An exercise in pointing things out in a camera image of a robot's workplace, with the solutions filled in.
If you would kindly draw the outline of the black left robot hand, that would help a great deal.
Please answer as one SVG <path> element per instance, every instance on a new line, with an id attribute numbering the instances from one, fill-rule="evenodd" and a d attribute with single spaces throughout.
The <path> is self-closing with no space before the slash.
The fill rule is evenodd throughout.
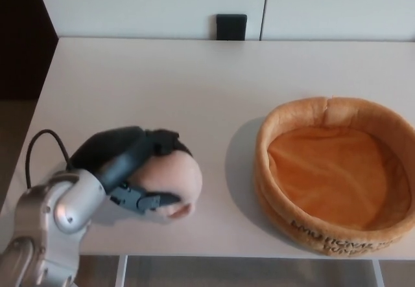
<path id="1" fill-rule="evenodd" d="M 174 131 L 126 126 L 99 132 L 77 149 L 69 165 L 98 174 L 136 141 L 150 147 L 140 152 L 140 166 L 111 192 L 111 201 L 134 213 L 151 212 L 167 220 L 192 213 L 202 190 L 202 173 Z"/>

